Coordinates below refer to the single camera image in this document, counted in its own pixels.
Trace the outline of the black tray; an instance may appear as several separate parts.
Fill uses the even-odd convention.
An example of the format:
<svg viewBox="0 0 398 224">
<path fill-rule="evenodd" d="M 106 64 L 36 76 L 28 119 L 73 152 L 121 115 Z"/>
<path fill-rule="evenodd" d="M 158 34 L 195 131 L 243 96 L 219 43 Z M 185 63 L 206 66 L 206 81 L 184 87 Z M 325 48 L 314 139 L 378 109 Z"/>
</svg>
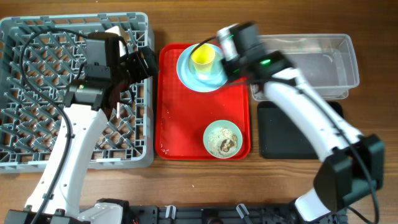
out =
<svg viewBox="0 0 398 224">
<path fill-rule="evenodd" d="M 317 159 L 318 156 L 293 121 L 274 103 L 257 106 L 260 155 L 265 159 Z"/>
</svg>

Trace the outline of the green bowl with food scraps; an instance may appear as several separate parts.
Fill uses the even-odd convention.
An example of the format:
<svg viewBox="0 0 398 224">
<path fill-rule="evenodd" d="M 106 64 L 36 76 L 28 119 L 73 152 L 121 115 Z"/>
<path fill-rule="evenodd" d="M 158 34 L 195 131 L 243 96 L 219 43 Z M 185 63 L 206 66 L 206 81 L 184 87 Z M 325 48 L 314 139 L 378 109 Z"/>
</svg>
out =
<svg viewBox="0 0 398 224">
<path fill-rule="evenodd" d="M 243 149 L 243 134 L 234 123 L 217 120 L 206 127 L 203 144 L 211 156 L 231 159 Z"/>
</svg>

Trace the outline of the yellow plastic cup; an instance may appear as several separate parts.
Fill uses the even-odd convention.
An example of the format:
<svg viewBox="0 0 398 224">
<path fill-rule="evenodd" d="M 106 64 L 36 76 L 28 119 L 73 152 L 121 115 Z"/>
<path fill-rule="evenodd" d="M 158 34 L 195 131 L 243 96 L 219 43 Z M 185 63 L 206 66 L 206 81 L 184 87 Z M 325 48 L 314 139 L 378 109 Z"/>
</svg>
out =
<svg viewBox="0 0 398 224">
<path fill-rule="evenodd" d="M 191 54 L 195 70 L 199 73 L 209 73 L 215 60 L 216 51 L 211 44 L 203 44 Z"/>
</svg>

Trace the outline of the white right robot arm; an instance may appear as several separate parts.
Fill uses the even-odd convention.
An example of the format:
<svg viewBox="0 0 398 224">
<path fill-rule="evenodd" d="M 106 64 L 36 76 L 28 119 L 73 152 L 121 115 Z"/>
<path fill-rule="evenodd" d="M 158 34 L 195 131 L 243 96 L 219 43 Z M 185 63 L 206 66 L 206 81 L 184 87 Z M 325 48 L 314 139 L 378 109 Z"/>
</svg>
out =
<svg viewBox="0 0 398 224">
<path fill-rule="evenodd" d="M 347 123 L 282 52 L 267 52 L 255 23 L 222 28 L 216 38 L 227 77 L 263 85 L 265 96 L 301 130 L 322 164 L 312 189 L 294 202 L 301 222 L 317 221 L 370 195 L 373 222 L 378 223 L 376 192 L 384 182 L 384 143 Z"/>
</svg>

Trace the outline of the light blue plate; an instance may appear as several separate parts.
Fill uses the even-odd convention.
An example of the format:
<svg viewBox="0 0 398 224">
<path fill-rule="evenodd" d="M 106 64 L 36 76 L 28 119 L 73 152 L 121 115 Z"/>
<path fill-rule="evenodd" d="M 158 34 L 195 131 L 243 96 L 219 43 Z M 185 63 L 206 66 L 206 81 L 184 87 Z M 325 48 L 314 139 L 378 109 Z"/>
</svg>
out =
<svg viewBox="0 0 398 224">
<path fill-rule="evenodd" d="M 213 48 L 220 53 L 221 59 L 223 58 L 223 53 L 221 49 L 213 44 L 211 44 Z M 211 91 L 215 91 L 221 88 L 226 82 L 227 77 L 223 70 L 223 76 L 221 79 L 211 80 L 210 82 L 201 82 L 197 80 L 190 72 L 189 69 L 189 56 L 191 51 L 196 47 L 197 44 L 191 45 L 186 48 L 179 56 L 177 60 L 177 75 L 180 81 L 189 89 L 200 92 L 207 93 Z"/>
</svg>

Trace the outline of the light green bowl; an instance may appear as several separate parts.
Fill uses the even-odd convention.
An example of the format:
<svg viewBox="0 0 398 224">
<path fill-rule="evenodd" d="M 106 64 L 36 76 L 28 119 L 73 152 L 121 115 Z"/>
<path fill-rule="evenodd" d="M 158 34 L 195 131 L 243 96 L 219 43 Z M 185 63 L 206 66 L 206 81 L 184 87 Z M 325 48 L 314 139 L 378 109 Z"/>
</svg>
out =
<svg viewBox="0 0 398 224">
<path fill-rule="evenodd" d="M 223 69 L 221 66 L 221 55 L 219 52 L 216 51 L 216 56 L 215 60 L 213 62 L 213 66 L 211 68 L 211 71 L 209 73 L 199 73 L 195 70 L 193 66 L 193 62 L 191 60 L 191 57 L 189 56 L 189 69 L 191 74 L 199 81 L 201 82 L 210 82 L 211 80 L 217 80 L 221 79 L 223 76 Z"/>
</svg>

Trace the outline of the red plastic tray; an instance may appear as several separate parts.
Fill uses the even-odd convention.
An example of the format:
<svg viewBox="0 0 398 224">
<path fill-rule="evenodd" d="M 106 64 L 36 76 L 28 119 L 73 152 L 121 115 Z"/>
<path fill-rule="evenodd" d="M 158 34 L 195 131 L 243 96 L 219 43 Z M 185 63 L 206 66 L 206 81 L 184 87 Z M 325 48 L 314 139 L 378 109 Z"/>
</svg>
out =
<svg viewBox="0 0 398 224">
<path fill-rule="evenodd" d="M 213 161 L 203 143 L 209 124 L 217 120 L 234 123 L 243 134 L 243 145 L 234 160 L 251 150 L 251 119 L 246 86 L 199 93 L 178 78 L 177 60 L 188 44 L 169 44 L 160 51 L 157 87 L 155 151 L 163 159 Z"/>
</svg>

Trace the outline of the grey dishwasher rack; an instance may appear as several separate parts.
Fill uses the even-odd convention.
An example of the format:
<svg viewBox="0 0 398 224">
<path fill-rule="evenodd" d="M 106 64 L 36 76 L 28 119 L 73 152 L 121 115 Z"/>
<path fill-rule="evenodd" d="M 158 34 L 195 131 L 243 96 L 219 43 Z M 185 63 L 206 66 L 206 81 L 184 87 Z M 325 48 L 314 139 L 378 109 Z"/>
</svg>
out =
<svg viewBox="0 0 398 224">
<path fill-rule="evenodd" d="M 118 27 L 122 48 L 154 48 L 154 32 L 143 12 L 5 17 L 1 19 L 1 172 L 45 169 L 61 126 L 59 112 L 21 76 L 61 104 L 66 86 L 86 60 L 84 36 Z M 121 117 L 113 111 L 91 157 L 92 169 L 147 167 L 154 160 L 152 79 L 122 92 Z"/>
</svg>

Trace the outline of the clear plastic bin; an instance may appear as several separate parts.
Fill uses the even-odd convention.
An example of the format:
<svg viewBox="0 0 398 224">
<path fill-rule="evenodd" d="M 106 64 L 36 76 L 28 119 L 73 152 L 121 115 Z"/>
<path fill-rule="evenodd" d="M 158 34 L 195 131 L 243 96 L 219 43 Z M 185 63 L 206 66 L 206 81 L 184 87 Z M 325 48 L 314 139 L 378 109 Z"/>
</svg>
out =
<svg viewBox="0 0 398 224">
<path fill-rule="evenodd" d="M 269 52 L 280 50 L 301 69 L 326 100 L 345 99 L 359 85 L 351 37 L 347 34 L 275 34 L 259 37 Z"/>
</svg>

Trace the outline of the white plastic fork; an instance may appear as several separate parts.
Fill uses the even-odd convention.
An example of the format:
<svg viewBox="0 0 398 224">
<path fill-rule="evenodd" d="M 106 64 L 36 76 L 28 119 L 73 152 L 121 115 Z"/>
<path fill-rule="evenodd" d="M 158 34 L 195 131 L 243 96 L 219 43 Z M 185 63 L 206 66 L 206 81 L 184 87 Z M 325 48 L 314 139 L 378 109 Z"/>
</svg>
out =
<svg viewBox="0 0 398 224">
<path fill-rule="evenodd" d="M 117 102 L 116 117 L 117 117 L 117 119 L 120 119 L 120 117 L 121 117 L 121 103 L 120 102 Z"/>
</svg>

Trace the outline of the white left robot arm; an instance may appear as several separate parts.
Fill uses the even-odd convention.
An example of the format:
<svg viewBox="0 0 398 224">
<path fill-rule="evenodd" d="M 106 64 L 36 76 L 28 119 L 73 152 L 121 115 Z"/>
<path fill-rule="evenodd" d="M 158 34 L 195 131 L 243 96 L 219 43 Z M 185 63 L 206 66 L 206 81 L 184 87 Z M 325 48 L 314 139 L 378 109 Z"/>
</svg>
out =
<svg viewBox="0 0 398 224">
<path fill-rule="evenodd" d="M 86 62 L 78 72 L 84 77 L 67 85 L 64 108 L 36 89 L 21 68 L 25 84 L 58 110 L 62 123 L 40 182 L 23 210 L 8 211 L 6 223 L 137 223 L 127 200 L 102 198 L 82 212 L 80 198 L 93 149 L 120 94 L 157 74 L 156 57 L 148 46 L 121 55 L 119 46 L 126 41 L 114 33 L 84 38 Z"/>
</svg>

